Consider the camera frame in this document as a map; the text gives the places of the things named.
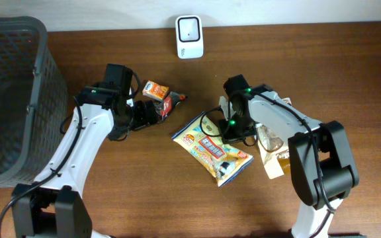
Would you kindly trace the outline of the red black snack packet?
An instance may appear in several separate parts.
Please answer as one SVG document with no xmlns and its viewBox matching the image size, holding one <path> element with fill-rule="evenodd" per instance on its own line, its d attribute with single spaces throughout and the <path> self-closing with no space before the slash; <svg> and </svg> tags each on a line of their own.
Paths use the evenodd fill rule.
<svg viewBox="0 0 381 238">
<path fill-rule="evenodd" d="M 185 94 L 171 91 L 162 102 L 155 104 L 155 109 L 161 121 L 164 121 L 173 109 L 188 98 Z"/>
</svg>

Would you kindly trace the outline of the orange small tissue box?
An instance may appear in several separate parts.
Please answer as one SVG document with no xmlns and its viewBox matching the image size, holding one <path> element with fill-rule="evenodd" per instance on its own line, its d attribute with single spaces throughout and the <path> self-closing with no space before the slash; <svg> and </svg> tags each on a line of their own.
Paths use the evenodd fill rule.
<svg viewBox="0 0 381 238">
<path fill-rule="evenodd" d="M 160 85 L 153 81 L 148 81 L 143 87 L 143 96 L 149 97 L 157 101 L 163 101 L 169 92 L 169 87 Z"/>
</svg>

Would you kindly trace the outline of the yellow wet wipes pack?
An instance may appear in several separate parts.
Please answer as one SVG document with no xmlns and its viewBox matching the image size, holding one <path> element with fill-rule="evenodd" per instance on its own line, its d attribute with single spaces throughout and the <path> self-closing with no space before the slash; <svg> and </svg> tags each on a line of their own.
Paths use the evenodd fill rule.
<svg viewBox="0 0 381 238">
<path fill-rule="evenodd" d="M 172 136 L 215 179 L 217 185 L 231 182 L 254 160 L 254 156 L 222 142 L 220 137 L 207 136 L 219 132 L 218 127 L 202 112 Z"/>
</svg>

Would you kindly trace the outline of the brown mushroom snack bag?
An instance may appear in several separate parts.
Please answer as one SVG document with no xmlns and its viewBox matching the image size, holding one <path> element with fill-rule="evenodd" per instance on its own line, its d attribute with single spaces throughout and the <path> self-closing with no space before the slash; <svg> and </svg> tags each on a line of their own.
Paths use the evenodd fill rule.
<svg viewBox="0 0 381 238">
<path fill-rule="evenodd" d="M 270 179 L 290 174 L 289 148 L 271 129 L 257 124 L 257 146 Z"/>
</svg>

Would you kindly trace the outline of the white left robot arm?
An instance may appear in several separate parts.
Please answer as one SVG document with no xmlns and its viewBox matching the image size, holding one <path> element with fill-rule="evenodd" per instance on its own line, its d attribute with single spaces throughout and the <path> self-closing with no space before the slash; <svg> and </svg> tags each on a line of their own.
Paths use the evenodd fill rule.
<svg viewBox="0 0 381 238">
<path fill-rule="evenodd" d="M 32 184 L 16 185 L 4 207 L 13 213 L 17 237 L 102 237 L 83 202 L 83 189 L 105 139 L 124 141 L 131 131 L 157 124 L 153 104 L 133 99 L 138 75 L 124 65 L 108 64 L 101 82 L 74 98 L 70 125 L 56 152 Z"/>
</svg>

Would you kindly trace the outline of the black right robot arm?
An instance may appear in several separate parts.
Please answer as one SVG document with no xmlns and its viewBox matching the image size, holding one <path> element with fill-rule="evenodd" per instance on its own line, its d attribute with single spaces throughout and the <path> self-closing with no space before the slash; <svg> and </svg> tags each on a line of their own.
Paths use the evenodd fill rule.
<svg viewBox="0 0 381 238">
<path fill-rule="evenodd" d="M 337 207 L 359 184 L 343 125 L 312 119 L 270 86 L 252 87 L 242 75 L 230 77 L 223 88 L 228 96 L 220 121 L 223 142 L 244 142 L 256 134 L 256 124 L 271 129 L 289 148 L 292 185 L 301 200 L 291 236 L 328 237 Z"/>
</svg>

